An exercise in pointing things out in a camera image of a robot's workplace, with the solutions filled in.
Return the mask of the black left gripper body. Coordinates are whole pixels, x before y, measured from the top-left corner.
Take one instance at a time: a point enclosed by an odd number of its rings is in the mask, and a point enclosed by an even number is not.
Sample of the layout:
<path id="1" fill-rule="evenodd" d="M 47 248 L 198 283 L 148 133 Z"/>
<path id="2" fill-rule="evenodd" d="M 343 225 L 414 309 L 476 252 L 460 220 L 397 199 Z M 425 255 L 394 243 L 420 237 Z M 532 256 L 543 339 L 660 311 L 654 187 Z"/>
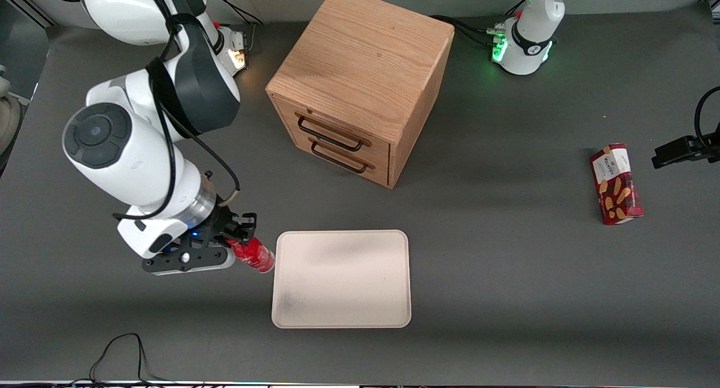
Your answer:
<path id="1" fill-rule="evenodd" d="M 719 131 L 713 133 L 704 134 L 701 138 L 701 143 L 704 145 L 704 151 L 707 155 L 706 159 L 708 163 L 719 162 Z"/>

